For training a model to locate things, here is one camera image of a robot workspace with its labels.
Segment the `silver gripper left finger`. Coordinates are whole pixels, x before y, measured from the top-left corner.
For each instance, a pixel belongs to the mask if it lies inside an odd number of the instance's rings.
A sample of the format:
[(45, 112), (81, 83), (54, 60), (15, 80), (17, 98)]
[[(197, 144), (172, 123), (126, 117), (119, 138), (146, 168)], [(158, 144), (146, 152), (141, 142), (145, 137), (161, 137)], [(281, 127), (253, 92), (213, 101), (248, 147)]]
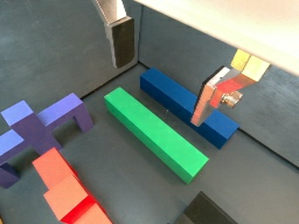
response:
[(114, 68), (134, 58), (134, 20), (126, 15), (121, 0), (91, 0), (101, 17), (109, 41)]

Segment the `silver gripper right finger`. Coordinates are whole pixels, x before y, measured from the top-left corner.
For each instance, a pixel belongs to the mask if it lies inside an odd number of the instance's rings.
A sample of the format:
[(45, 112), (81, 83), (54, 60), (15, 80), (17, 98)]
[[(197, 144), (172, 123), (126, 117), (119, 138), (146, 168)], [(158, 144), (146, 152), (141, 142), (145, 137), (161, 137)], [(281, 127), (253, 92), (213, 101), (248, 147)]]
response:
[(242, 94), (240, 89), (253, 85), (257, 77), (234, 68), (221, 66), (201, 83), (197, 101), (193, 106), (190, 123), (200, 126), (210, 111), (221, 104), (233, 108)]

